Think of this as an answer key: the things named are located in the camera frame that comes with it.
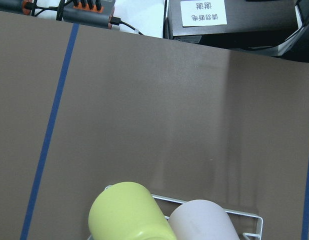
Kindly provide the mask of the grey usb hub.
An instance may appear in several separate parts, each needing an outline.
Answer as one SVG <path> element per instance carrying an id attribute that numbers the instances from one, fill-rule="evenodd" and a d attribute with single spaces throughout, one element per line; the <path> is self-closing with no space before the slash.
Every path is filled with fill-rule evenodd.
<path id="1" fill-rule="evenodd" d="M 111 29 L 115 0 L 69 0 L 57 7 L 56 20 Z"/>
<path id="2" fill-rule="evenodd" d="M 0 11 L 29 15 L 32 11 L 33 0 L 0 0 Z"/>

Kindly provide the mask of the pink plastic cup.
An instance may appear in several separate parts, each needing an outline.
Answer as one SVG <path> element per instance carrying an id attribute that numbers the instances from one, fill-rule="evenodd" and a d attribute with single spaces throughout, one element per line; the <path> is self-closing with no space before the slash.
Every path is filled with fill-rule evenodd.
<path id="1" fill-rule="evenodd" d="M 235 227 L 218 204 L 203 199 L 181 204 L 168 222 L 178 240 L 238 240 Z"/>

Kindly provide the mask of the black laptop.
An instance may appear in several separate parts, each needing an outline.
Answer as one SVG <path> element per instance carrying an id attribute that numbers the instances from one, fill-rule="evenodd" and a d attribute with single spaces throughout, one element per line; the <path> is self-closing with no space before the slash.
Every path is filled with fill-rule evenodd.
<path id="1" fill-rule="evenodd" d="M 309 0 L 171 0 L 163 37 L 309 63 Z"/>

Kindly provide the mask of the left grey usb hub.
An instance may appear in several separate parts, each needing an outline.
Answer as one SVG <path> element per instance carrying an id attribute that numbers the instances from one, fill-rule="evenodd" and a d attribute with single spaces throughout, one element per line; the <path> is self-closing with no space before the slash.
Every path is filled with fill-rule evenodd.
<path id="1" fill-rule="evenodd" d="M 0 11 L 29 15 L 32 11 L 33 0 L 0 0 Z"/>

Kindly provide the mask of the right grey usb hub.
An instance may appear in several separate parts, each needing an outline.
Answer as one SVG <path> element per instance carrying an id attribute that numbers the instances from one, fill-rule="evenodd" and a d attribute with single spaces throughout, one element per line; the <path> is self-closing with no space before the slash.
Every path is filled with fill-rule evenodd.
<path id="1" fill-rule="evenodd" d="M 111 29 L 115 0 L 69 0 L 57 7 L 56 20 Z"/>

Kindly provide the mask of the yellow plastic cup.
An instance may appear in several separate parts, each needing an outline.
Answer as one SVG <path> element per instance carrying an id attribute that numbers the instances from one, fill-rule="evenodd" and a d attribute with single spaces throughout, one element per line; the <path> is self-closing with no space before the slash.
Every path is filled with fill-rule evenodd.
<path id="1" fill-rule="evenodd" d="M 143 185 L 119 182 L 101 192 L 88 214 L 94 240 L 175 240 L 157 202 Z"/>

